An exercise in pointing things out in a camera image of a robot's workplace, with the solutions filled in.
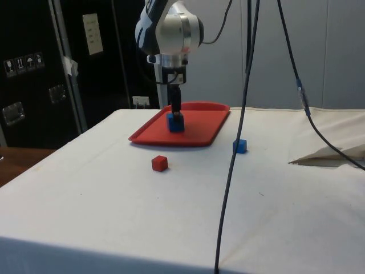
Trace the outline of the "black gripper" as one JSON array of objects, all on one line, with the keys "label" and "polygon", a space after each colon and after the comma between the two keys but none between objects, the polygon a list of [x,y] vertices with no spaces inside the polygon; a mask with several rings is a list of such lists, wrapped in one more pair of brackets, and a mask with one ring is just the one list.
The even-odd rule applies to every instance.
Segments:
[{"label": "black gripper", "polygon": [[180,84],[186,83],[186,67],[167,68],[163,67],[163,84],[170,86],[171,111],[174,121],[182,121],[181,113],[181,90]]}]

